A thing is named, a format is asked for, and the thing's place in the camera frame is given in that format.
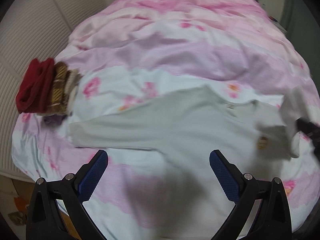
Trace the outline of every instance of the bedspread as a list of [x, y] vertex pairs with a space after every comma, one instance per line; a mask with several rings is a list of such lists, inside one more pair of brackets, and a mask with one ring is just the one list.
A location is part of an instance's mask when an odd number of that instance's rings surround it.
[[[320, 122], [320, 100], [306, 62], [254, 0], [116, 0], [76, 27], [56, 61], [79, 69], [84, 77], [73, 115], [60, 127], [48, 127], [34, 114], [17, 120], [12, 159], [34, 180], [62, 179], [96, 153], [70, 143], [70, 123], [123, 111], [178, 89], [207, 84], [228, 101], [257, 99], [280, 107], [283, 94], [299, 86], [312, 121]], [[302, 135], [299, 147], [295, 172], [280, 165], [257, 178], [281, 175], [293, 230], [320, 196], [320, 168]], [[161, 214], [169, 192], [161, 154], [107, 152], [109, 166], [84, 203], [107, 239], [211, 239], [233, 207], [212, 214], [217, 223], [205, 232], [188, 232], [179, 219], [164, 228]]]

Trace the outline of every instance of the shirt sleeve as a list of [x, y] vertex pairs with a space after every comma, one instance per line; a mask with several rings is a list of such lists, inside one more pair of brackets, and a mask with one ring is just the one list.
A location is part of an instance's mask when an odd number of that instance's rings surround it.
[[121, 113], [69, 125], [76, 146], [156, 149], [166, 127], [159, 98]]

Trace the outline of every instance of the white ribbed wall panel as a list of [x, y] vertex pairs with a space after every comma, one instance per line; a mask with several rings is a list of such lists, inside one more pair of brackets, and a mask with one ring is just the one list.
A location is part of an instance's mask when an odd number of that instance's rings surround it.
[[55, 57], [74, 27], [105, 6], [104, 0], [15, 0], [0, 22], [0, 174], [30, 179], [11, 159], [15, 96], [29, 62]]

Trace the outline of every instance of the metal screw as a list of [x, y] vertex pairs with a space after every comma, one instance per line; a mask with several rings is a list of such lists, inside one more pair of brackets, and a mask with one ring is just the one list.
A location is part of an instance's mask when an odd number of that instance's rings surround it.
[[74, 175], [72, 173], [69, 173], [66, 175], [66, 180], [71, 180], [73, 179]]
[[247, 180], [250, 180], [250, 179], [253, 178], [250, 173], [246, 173], [246, 174], [244, 175], [244, 177], [245, 177]]
[[280, 183], [281, 183], [281, 179], [278, 178], [278, 177], [275, 177], [275, 182], [278, 183], [278, 184], [280, 184]]
[[43, 178], [39, 178], [39, 179], [37, 179], [37, 184], [42, 184], [44, 182], [44, 179]]

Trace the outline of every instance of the red folded garment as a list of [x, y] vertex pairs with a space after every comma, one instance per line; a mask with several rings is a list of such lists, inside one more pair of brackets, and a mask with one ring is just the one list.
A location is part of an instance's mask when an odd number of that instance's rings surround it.
[[54, 72], [53, 58], [30, 62], [16, 96], [19, 113], [45, 113]]

